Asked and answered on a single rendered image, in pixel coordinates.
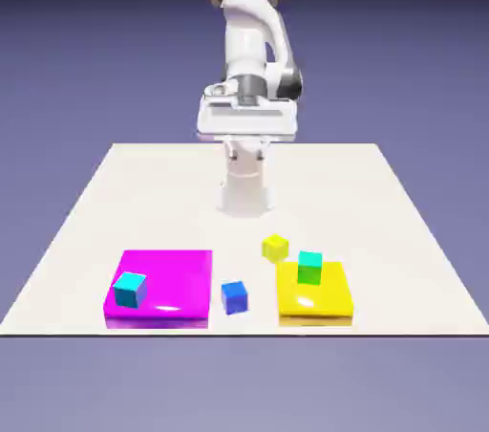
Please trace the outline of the small blue cube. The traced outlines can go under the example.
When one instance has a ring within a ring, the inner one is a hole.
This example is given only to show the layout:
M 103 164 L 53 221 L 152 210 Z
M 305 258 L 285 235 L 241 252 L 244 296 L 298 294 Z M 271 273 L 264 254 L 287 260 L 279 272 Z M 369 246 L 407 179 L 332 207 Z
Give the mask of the small blue cube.
M 222 284 L 222 301 L 226 315 L 248 310 L 248 293 L 242 281 Z

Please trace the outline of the small green cube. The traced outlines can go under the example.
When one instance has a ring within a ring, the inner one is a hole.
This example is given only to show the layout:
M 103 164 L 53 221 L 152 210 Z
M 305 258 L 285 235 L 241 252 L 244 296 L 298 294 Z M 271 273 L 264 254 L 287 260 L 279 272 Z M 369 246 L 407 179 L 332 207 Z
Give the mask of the small green cube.
M 298 256 L 297 282 L 318 286 L 321 284 L 323 254 L 301 250 Z

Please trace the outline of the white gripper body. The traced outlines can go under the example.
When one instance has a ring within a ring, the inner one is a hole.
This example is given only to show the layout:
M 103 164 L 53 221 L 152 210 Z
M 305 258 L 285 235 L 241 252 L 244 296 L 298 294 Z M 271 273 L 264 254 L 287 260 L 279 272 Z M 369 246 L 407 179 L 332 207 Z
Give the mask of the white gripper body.
M 255 106 L 238 104 L 236 96 L 202 96 L 197 132 L 203 140 L 258 138 L 293 140 L 298 130 L 297 103 L 258 98 Z

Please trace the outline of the large magenta box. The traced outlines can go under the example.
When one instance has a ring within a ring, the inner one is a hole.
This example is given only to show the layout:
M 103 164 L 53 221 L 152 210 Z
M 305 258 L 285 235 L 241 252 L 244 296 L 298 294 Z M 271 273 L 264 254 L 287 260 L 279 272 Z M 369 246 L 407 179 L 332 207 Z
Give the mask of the large magenta box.
M 125 271 L 147 276 L 136 309 L 117 305 L 113 285 Z M 109 329 L 205 329 L 211 296 L 210 250 L 134 249 L 123 252 L 103 304 Z

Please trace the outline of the small cyan cube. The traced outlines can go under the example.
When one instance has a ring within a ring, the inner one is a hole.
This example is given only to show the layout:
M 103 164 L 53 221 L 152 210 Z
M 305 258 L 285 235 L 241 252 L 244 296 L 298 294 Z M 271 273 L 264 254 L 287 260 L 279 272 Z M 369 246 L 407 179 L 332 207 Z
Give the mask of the small cyan cube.
M 147 276 L 125 271 L 113 285 L 115 300 L 118 306 L 136 309 L 147 293 Z

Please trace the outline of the large yellow box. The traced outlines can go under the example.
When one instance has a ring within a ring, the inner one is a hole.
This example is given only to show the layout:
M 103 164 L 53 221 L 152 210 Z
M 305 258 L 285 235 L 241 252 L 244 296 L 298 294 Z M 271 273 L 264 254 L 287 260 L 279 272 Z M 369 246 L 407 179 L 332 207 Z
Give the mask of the large yellow box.
M 324 262 L 319 285 L 298 283 L 298 263 L 276 265 L 281 326 L 350 326 L 353 301 L 341 262 Z

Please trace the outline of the small yellow cube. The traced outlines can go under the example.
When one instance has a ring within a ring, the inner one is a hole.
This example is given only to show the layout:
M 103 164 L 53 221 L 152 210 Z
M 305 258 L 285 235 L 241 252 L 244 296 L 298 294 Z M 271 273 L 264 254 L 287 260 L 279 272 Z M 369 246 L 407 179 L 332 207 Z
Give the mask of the small yellow cube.
M 288 240 L 278 234 L 271 234 L 262 242 L 262 255 L 273 264 L 284 261 L 288 257 L 288 249 Z

